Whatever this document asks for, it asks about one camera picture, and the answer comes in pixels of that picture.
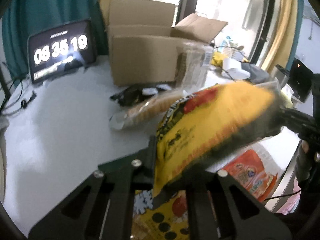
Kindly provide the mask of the yellow snack bag under gripper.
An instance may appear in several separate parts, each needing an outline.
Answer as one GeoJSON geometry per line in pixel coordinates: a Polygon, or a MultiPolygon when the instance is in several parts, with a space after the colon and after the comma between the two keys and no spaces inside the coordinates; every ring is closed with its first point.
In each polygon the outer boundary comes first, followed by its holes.
{"type": "Polygon", "coordinates": [[[179,191],[168,202],[153,207],[152,191],[135,191],[131,239],[189,239],[187,200],[179,191]]]}

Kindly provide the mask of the orange snack bag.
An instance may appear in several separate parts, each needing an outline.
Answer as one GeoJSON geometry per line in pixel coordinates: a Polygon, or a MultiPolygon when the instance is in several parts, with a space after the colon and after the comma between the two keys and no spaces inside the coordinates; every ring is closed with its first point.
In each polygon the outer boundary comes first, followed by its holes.
{"type": "Polygon", "coordinates": [[[259,202],[263,202],[273,190],[278,174],[266,172],[257,152],[246,150],[242,155],[225,165],[226,170],[259,202]]]}

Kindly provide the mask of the clear wrapped cracker pack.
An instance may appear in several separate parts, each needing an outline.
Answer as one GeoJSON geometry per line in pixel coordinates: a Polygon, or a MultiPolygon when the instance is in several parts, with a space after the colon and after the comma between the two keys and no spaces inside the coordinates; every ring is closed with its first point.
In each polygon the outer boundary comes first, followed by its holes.
{"type": "Polygon", "coordinates": [[[175,87],[195,91],[204,86],[214,49],[200,42],[186,42],[177,48],[175,87]]]}

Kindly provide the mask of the tablet showing clock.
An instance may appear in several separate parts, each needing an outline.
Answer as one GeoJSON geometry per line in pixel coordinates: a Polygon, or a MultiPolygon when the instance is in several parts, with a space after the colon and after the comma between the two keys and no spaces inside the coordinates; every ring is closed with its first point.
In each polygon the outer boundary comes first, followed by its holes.
{"type": "Polygon", "coordinates": [[[68,22],[28,38],[28,67],[32,84],[92,64],[97,49],[89,19],[68,22]]]}

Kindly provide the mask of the yellow plastic bag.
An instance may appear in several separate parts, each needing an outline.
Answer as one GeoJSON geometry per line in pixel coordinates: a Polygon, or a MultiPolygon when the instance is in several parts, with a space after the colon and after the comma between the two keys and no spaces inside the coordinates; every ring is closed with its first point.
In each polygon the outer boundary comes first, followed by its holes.
{"type": "Polygon", "coordinates": [[[211,59],[211,65],[214,65],[216,67],[222,67],[224,59],[226,59],[228,56],[219,52],[215,51],[212,55],[211,59]]]}

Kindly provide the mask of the black snack packet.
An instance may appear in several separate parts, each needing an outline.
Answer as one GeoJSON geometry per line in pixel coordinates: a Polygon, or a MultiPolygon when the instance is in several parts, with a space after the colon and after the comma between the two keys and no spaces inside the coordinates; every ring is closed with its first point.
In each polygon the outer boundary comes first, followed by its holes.
{"type": "Polygon", "coordinates": [[[110,96],[110,100],[117,103],[120,107],[130,107],[151,97],[172,90],[168,84],[158,85],[132,85],[119,93],[110,96]]]}

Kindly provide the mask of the grey cloth pouch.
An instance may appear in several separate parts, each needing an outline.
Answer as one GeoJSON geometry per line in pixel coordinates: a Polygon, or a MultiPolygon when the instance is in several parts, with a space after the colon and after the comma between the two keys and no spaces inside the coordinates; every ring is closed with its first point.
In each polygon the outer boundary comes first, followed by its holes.
{"type": "Polygon", "coordinates": [[[249,72],[250,76],[247,80],[252,84],[260,84],[271,81],[271,77],[268,72],[262,70],[252,63],[241,63],[242,70],[249,72]]]}

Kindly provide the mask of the white power adapter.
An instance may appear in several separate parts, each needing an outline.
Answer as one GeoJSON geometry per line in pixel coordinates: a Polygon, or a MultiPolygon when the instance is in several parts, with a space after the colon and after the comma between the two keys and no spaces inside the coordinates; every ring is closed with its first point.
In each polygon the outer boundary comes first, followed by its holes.
{"type": "Polygon", "coordinates": [[[231,80],[245,80],[250,78],[250,73],[242,69],[241,62],[232,58],[223,59],[221,75],[231,80]]]}

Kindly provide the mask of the large yellow chip bag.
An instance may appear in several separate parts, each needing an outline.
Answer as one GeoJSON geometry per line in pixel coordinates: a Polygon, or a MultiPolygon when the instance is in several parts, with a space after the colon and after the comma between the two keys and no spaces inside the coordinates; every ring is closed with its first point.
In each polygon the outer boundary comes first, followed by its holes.
{"type": "Polygon", "coordinates": [[[236,81],[215,85],[172,104],[157,128],[153,207],[167,202],[194,168],[219,168],[235,151],[276,135],[277,92],[236,81]]]}

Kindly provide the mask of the yellow curtain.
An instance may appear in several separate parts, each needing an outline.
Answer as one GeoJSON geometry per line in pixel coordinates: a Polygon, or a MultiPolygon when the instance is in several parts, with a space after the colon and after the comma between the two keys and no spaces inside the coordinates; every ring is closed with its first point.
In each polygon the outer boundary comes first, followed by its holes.
{"type": "Polygon", "coordinates": [[[294,44],[298,18],[298,0],[280,0],[276,34],[263,61],[262,69],[271,73],[276,65],[289,63],[294,44]]]}

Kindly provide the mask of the clear biscuit sleeve pack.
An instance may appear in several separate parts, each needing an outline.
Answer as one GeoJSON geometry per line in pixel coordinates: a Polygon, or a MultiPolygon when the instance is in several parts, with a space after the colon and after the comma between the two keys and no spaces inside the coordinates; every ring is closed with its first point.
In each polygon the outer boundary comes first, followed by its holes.
{"type": "Polygon", "coordinates": [[[185,90],[175,89],[154,95],[129,109],[114,113],[109,119],[109,126],[115,130],[122,130],[148,121],[166,112],[173,103],[186,94],[185,90]]]}

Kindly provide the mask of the teal curtain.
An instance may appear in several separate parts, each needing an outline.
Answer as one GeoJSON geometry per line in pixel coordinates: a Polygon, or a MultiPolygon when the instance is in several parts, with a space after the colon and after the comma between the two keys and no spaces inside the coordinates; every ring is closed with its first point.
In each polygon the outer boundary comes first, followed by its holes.
{"type": "Polygon", "coordinates": [[[2,17],[5,61],[12,77],[28,69],[30,35],[67,22],[90,19],[99,55],[108,54],[107,36],[99,0],[12,0],[2,17]]]}

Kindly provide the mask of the brown cardboard box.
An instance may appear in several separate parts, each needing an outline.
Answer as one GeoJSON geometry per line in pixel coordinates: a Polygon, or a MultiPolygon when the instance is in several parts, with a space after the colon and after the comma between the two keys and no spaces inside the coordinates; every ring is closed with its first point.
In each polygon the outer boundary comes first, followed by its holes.
{"type": "Polygon", "coordinates": [[[175,5],[150,0],[112,0],[108,12],[108,53],[118,87],[173,82],[181,49],[209,45],[227,22],[192,13],[173,24],[175,5]]]}

